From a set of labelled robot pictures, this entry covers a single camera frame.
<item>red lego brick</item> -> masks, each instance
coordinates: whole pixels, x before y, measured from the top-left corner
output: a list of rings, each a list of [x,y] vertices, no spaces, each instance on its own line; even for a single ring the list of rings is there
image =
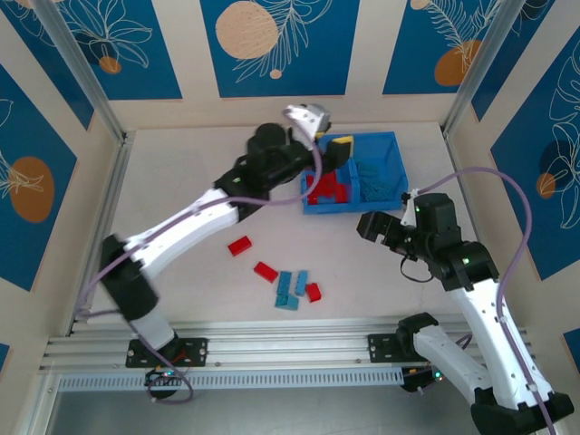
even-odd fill
[[[320,178],[320,184],[324,184],[325,186],[334,187],[336,186],[337,178],[336,178],[336,171],[333,170],[326,175],[323,175]]]
[[[254,267],[254,272],[262,276],[266,281],[273,283],[278,278],[278,273],[266,263],[261,261]]]
[[[310,303],[320,301],[323,298],[323,296],[320,294],[320,288],[318,288],[317,283],[307,284],[306,294],[308,295]]]
[[[339,204],[344,204],[348,202],[346,195],[346,186],[344,184],[339,184],[336,186],[336,202]]]
[[[250,239],[247,238],[247,236],[243,236],[239,240],[236,240],[234,243],[227,245],[227,249],[229,249],[229,252],[232,253],[232,256],[237,256],[245,250],[249,249],[251,246],[252,242]]]

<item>cable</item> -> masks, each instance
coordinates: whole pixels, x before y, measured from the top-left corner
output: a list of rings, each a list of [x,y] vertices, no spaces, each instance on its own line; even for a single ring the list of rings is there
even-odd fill
[[[554,428],[554,423],[552,422],[552,419],[550,417],[550,414],[547,411],[547,408],[546,408],[546,405],[544,404],[544,401],[542,401],[542,397],[540,396],[539,392],[537,392],[537,389],[535,389],[535,390],[532,389],[532,385],[535,385],[534,377],[532,376],[531,371],[527,368],[526,361],[524,360],[524,356],[521,354],[521,352],[517,348],[516,341],[514,340],[513,335],[509,331],[509,328],[506,325],[505,317],[504,317],[503,304],[504,304],[504,295],[506,293],[506,286],[508,284],[509,278],[514,274],[514,270],[516,269],[517,262],[520,260],[520,258],[524,254],[524,251],[526,250],[527,241],[529,240],[529,237],[532,233],[532,208],[529,205],[529,201],[527,200],[526,193],[524,193],[524,190],[522,190],[522,188],[517,184],[517,182],[514,179],[512,179],[508,174],[505,174],[504,172],[501,172],[497,169],[474,166],[474,167],[459,170],[453,174],[448,175],[444,179],[439,180],[438,182],[432,184],[431,186],[428,186],[427,188],[423,188],[423,189],[419,190],[419,195],[422,195],[423,193],[427,193],[431,190],[434,190],[434,189],[438,188],[439,186],[447,183],[451,179],[460,177],[460,176],[465,175],[465,174],[471,174],[474,172],[486,172],[488,174],[496,175],[496,176],[502,178],[503,180],[505,180],[508,184],[511,185],[512,188],[514,188],[516,190],[517,194],[519,195],[519,197],[522,200],[522,203],[524,205],[524,210],[526,211],[526,228],[524,230],[524,236],[522,237],[522,241],[519,244],[519,247],[517,248],[517,251],[514,254],[514,257],[512,258],[511,262],[509,263],[509,266],[507,267],[506,273],[504,274],[504,279],[501,281],[501,283],[499,283],[498,294],[496,296],[496,309],[498,311],[498,319],[499,319],[499,324],[501,326],[501,330],[503,331],[504,335],[506,336],[506,340],[509,343],[509,347],[511,348],[514,355],[516,356],[517,363],[519,364],[519,366],[522,369],[522,372],[524,373],[524,377],[526,378],[526,382],[528,383],[528,386],[530,387],[530,390],[532,391],[532,394],[534,395],[534,399],[536,399],[537,406],[542,411],[542,416],[544,417],[544,420],[546,421],[547,429],[550,432],[550,435],[556,435],[556,429]]]
[[[431,274],[431,278],[427,278],[427,279],[417,279],[417,278],[413,278],[412,276],[405,274],[402,271],[402,267],[405,264],[405,261],[407,261],[408,259],[409,259],[409,256],[404,256],[401,260],[401,264],[399,265],[399,270],[401,270],[401,275],[403,275],[405,278],[407,278],[409,281],[412,281],[413,283],[425,284],[425,283],[432,281],[432,279],[434,278],[433,274]]]
[[[291,118],[288,116],[289,112],[290,111],[288,109],[286,109],[283,111],[283,114],[286,116],[286,118],[291,120]],[[306,138],[309,137],[308,132],[301,125],[295,123],[295,128],[300,130]],[[149,235],[148,237],[145,237],[145,239],[143,240],[142,243],[140,243],[139,245],[126,251],[121,256],[115,258],[115,260],[113,260],[106,267],[104,267],[93,278],[93,280],[81,291],[81,293],[79,295],[78,302],[75,306],[75,312],[77,314],[82,314],[82,307],[87,303],[89,295],[91,294],[91,292],[94,291],[94,289],[96,288],[96,285],[107,274],[109,274],[111,270],[113,270],[115,267],[117,267],[119,264],[121,264],[127,258],[131,257],[133,254],[137,253],[142,247],[151,243],[153,240],[155,240],[155,238],[161,236],[163,233],[165,233],[166,231],[169,231],[171,228],[175,227],[177,224],[184,221],[185,219],[190,218],[194,214],[197,214],[205,209],[217,206],[219,204],[223,204],[225,202],[241,202],[241,203],[253,204],[253,205],[257,205],[257,206],[287,206],[290,204],[294,204],[295,202],[299,202],[303,198],[306,198],[308,195],[310,195],[314,191],[314,189],[316,189],[316,186],[318,185],[318,182],[320,181],[320,178],[323,175],[323,163],[322,163],[322,156],[320,154],[320,150],[318,149],[317,145],[314,143],[313,140],[311,140],[310,143],[307,145],[308,145],[308,148],[312,149],[312,154],[313,154],[313,158],[314,158],[314,181],[313,181],[312,185],[310,186],[310,188],[307,189],[305,193],[303,193],[300,196],[294,197],[294,198],[282,199],[282,200],[278,200],[278,201],[267,200],[267,199],[257,199],[257,198],[250,198],[250,197],[227,197],[227,198],[216,199],[216,200],[210,201],[206,204],[202,204],[197,209],[191,209],[187,213],[184,213],[183,215],[180,215],[180,216],[176,217],[175,219],[171,220],[169,223],[167,223],[166,225],[164,225],[163,227],[161,227],[160,229],[155,231],[153,234]],[[89,315],[87,315],[85,313],[85,316],[86,317],[96,317],[97,315],[112,314],[113,312],[114,312],[114,310],[104,310],[104,311],[100,311],[100,312],[89,314]],[[172,401],[157,400],[151,394],[151,388],[153,387],[153,385],[155,383],[155,382],[151,382],[147,387],[147,394],[151,397],[151,399],[154,400],[156,403],[163,403],[163,404],[168,404],[168,405],[182,404],[182,403],[187,403],[187,402],[191,401],[193,399],[193,386],[191,385],[191,382],[189,381],[187,375],[184,372],[182,372],[181,370],[179,370],[177,367],[175,367],[170,361],[167,360],[167,358],[165,358],[163,355],[161,355],[155,348],[153,348],[153,346],[151,346],[151,344],[147,341],[147,339],[145,339],[145,337],[143,337],[139,333],[139,331],[135,328],[135,326],[133,324],[131,324],[131,322],[128,322],[128,324],[129,324],[130,329],[137,335],[137,337],[143,343],[143,345],[147,348],[147,350],[149,352],[151,352],[153,355],[155,355],[155,357],[157,357],[162,363],[164,363],[167,367],[169,367],[173,371],[174,378],[181,379],[188,387],[188,397],[186,399],[178,399],[178,400],[172,400]]]
[[[459,338],[455,344],[456,345],[460,345],[461,343],[463,343],[463,345],[461,346],[461,349],[463,349],[464,351],[468,348],[469,344],[471,343],[471,340],[473,339],[473,334],[472,333],[466,333],[465,335],[463,335],[461,338]]]

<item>metal frame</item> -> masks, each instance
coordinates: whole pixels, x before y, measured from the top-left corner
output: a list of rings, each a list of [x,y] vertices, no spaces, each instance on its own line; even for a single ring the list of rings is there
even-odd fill
[[[510,0],[503,2],[503,5],[499,8],[498,14],[489,26],[489,30],[483,39],[483,44],[478,50],[478,55],[465,74],[457,96],[443,122],[443,138],[446,141],[452,130],[457,126],[461,115],[471,104],[473,95],[488,72],[489,66],[498,54],[501,44],[508,36],[509,30],[514,21],[516,21],[525,2],[526,0]]]
[[[58,387],[59,374],[38,374],[34,379],[35,395],[26,403],[27,414],[15,433],[19,435],[44,435],[53,414]]]
[[[91,241],[91,249],[85,261],[85,266],[82,271],[81,280],[77,287],[77,294],[79,294],[85,286],[89,284],[92,277],[97,271],[99,263],[99,254],[101,252],[101,241],[111,232],[112,221],[115,216],[115,210],[119,203],[119,196],[121,195],[121,188],[127,166],[129,165],[129,157],[135,141],[135,132],[130,132],[125,135],[125,139],[117,151],[115,162],[109,177],[109,182],[105,190],[101,207],[99,209],[99,217],[97,226],[94,230]],[[68,334],[73,327],[74,314],[71,313],[71,319],[68,329],[63,334]]]
[[[179,323],[172,327],[182,337],[209,339],[207,365],[195,371],[247,371],[294,369],[360,369],[421,366],[424,362],[372,364],[367,335],[392,334],[399,317],[359,320],[320,320],[243,323]],[[453,340],[469,332],[460,314],[439,316]],[[528,350],[530,342],[520,330]],[[124,367],[128,342],[133,337],[125,324],[76,323],[69,337],[49,340],[40,373],[115,373],[143,370]],[[474,340],[467,349],[483,363]]]
[[[186,375],[193,388],[203,390],[246,390],[280,388],[368,387],[403,385],[401,368],[317,370],[251,370],[234,372],[189,371]],[[143,392],[142,373],[65,374],[59,392]],[[167,380],[157,391],[185,390],[181,380]]]
[[[31,0],[36,16],[54,42],[72,75],[81,86],[82,91],[91,102],[92,107],[101,119],[111,136],[122,143],[125,131],[115,115],[107,95],[87,62],[81,47],[66,25],[63,16],[51,0]]]

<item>blue wall panel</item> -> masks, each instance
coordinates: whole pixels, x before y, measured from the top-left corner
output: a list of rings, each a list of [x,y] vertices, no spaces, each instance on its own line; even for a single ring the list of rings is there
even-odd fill
[[[359,0],[201,0],[222,98],[344,95]]]
[[[410,0],[383,94],[456,92],[498,0]]]
[[[34,11],[15,0],[0,0],[0,9],[71,107],[79,122],[88,129],[94,109],[63,58],[54,48],[53,41],[44,31]]]
[[[489,66],[471,104],[481,121],[555,0],[527,0]]]
[[[75,164],[0,66],[0,278],[32,289]]]
[[[580,28],[491,149],[498,169],[526,192],[529,249],[542,279],[580,259]],[[516,192],[507,193],[523,228]]]

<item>white table surface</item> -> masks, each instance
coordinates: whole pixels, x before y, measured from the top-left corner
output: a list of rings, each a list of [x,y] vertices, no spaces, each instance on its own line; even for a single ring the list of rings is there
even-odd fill
[[[253,128],[139,130],[130,155],[112,231],[129,237],[153,227],[197,199],[245,153]],[[435,122],[336,125],[332,132],[394,131],[410,188],[423,188],[453,167]],[[298,194],[297,180],[272,198]],[[464,239],[474,239],[456,180],[443,186],[455,202]],[[410,315],[422,311],[455,314],[459,309],[438,281],[413,283],[399,272],[401,257],[356,233],[360,214],[305,216],[302,204],[265,207],[232,228],[204,240],[170,264],[154,285],[170,321],[260,321]],[[253,246],[232,257],[227,245],[249,236]],[[323,299],[301,299],[297,312],[274,308],[275,285],[253,271],[258,261],[277,270],[307,269]],[[405,270],[429,276],[422,263]],[[111,308],[99,288],[92,310]],[[91,322],[118,322],[116,316]]]

